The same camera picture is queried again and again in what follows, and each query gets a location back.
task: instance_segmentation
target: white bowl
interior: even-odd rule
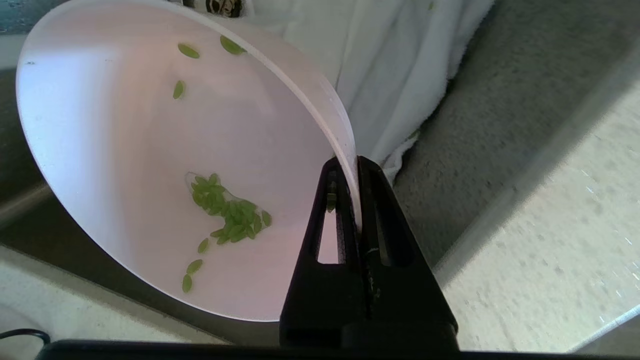
[[[221,34],[247,53],[226,52]],[[200,58],[180,53],[181,42]],[[175,100],[178,80],[186,91]],[[131,272],[200,309],[278,319],[333,153],[360,224],[353,133],[337,94],[300,52],[247,24],[160,0],[73,0],[29,34],[17,99],[33,156],[76,222]],[[273,225],[199,255],[224,220],[192,201],[188,172],[217,173]]]

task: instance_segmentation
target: white cloth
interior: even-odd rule
[[[347,109],[358,153],[393,181],[416,141],[408,137],[444,96],[492,3],[253,0],[253,21],[323,70]]]

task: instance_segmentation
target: black cable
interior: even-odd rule
[[[10,338],[12,336],[18,335],[31,335],[42,340],[43,345],[46,345],[51,342],[51,337],[44,331],[36,330],[36,329],[15,329],[11,331],[6,331],[0,333],[0,340]]]

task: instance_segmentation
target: green seed pile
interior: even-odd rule
[[[226,242],[237,243],[246,238],[255,239],[259,232],[271,226],[271,215],[267,211],[248,200],[233,196],[222,186],[217,174],[211,174],[206,179],[200,175],[188,173],[187,180],[191,187],[193,202],[209,216],[221,216],[225,219],[225,226],[210,234],[212,238],[217,239],[218,245]],[[204,254],[208,248],[209,239],[206,238],[198,245],[198,254]],[[192,276],[200,269],[202,263],[202,259],[197,259],[187,266],[186,274],[182,278],[183,292],[187,293],[191,290]]]

